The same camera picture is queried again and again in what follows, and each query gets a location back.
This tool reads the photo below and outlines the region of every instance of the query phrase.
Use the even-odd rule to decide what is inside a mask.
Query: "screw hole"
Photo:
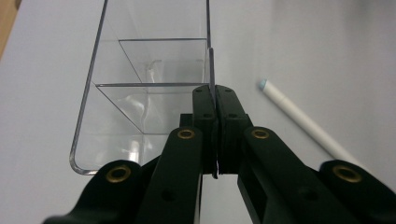
[[[349,183],[361,182],[361,175],[345,165],[336,165],[332,168],[332,172]]]
[[[106,174],[106,179],[110,183],[120,183],[131,175],[131,169],[126,165],[116,166]]]

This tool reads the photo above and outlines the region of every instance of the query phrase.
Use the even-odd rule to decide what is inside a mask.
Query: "clear plastic container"
[[[206,0],[105,1],[92,54],[72,168],[159,156],[192,90],[214,85]]]

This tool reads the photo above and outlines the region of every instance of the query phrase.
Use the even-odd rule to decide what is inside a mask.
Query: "black plastic part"
[[[232,89],[217,85],[216,98],[219,115],[219,173],[238,174],[242,160],[243,132],[253,125]]]
[[[180,114],[180,122],[178,126],[192,126],[192,114]]]
[[[106,179],[114,167],[127,166],[131,174],[119,183]],[[142,197],[140,166],[133,161],[108,163],[91,179],[75,208],[66,216],[50,217],[45,224],[118,224],[134,218]]]
[[[262,189],[257,176],[254,175],[245,162],[241,164],[237,183],[253,223],[262,223],[267,204],[267,195]]]
[[[251,127],[244,135],[245,160],[239,178],[245,187],[241,192],[247,208],[256,201],[266,203],[255,206],[260,211],[249,210],[257,213],[252,217],[255,223],[359,223],[274,132]],[[253,175],[257,181],[245,182]],[[253,188],[261,188],[266,197],[246,197],[246,191],[254,195],[250,193]]]
[[[193,127],[173,130],[134,223],[196,223],[199,219],[201,180],[201,132]]]
[[[192,92],[192,123],[203,133],[204,174],[217,177],[218,122],[216,109],[209,87],[201,86]]]
[[[359,166],[327,161],[320,166],[319,176],[361,223],[396,223],[395,193]]]

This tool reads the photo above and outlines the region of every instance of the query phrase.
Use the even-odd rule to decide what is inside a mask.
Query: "white background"
[[[74,206],[68,162],[103,2],[22,1],[0,64],[0,223]],[[216,83],[307,165],[330,157],[257,89],[266,77],[396,190],[396,2],[211,2]],[[235,176],[205,176],[202,223],[249,223]]]

